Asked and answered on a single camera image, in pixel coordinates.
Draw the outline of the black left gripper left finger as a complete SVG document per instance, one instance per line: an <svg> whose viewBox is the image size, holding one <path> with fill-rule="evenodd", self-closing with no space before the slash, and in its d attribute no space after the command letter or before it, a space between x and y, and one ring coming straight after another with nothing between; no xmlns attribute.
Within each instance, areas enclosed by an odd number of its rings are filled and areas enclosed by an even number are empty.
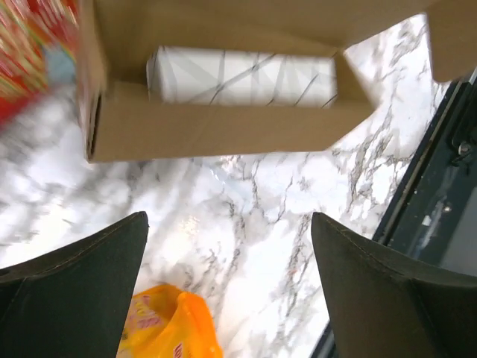
<svg viewBox="0 0 477 358"><path fill-rule="evenodd" d="M133 213L1 270L2 357L114 357L148 238Z"/></svg>

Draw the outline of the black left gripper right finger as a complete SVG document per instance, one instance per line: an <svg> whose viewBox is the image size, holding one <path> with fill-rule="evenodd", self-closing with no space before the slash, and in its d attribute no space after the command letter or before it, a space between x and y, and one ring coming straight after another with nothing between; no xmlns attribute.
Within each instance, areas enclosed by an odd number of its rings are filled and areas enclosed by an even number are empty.
<svg viewBox="0 0 477 358"><path fill-rule="evenodd" d="M312 244L340 357L475 357L476 278L314 213Z"/></svg>

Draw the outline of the white patterned box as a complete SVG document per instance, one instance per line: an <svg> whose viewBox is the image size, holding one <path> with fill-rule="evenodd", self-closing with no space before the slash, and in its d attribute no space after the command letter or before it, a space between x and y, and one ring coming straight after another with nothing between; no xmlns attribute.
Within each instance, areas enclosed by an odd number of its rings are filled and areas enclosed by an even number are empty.
<svg viewBox="0 0 477 358"><path fill-rule="evenodd" d="M337 96L322 57L161 47L146 75L150 97L175 104L328 107Z"/></svg>

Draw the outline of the brown cardboard express box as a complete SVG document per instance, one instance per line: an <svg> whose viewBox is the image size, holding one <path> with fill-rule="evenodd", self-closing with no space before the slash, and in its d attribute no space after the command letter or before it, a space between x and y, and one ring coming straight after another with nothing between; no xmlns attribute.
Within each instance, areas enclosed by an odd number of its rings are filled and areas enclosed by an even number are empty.
<svg viewBox="0 0 477 358"><path fill-rule="evenodd" d="M474 1L80 1L78 107L89 162L321 151L376 102L344 50L418 13L433 78L476 65ZM162 45L328 57L326 109L169 104L150 95L146 64Z"/></svg>

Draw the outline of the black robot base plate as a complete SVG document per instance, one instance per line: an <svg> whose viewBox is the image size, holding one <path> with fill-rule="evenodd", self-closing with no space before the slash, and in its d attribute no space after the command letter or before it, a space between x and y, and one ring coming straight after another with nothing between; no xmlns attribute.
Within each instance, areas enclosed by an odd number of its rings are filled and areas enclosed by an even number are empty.
<svg viewBox="0 0 477 358"><path fill-rule="evenodd" d="M476 76L454 81L370 239L476 278ZM314 357L340 357L329 323Z"/></svg>

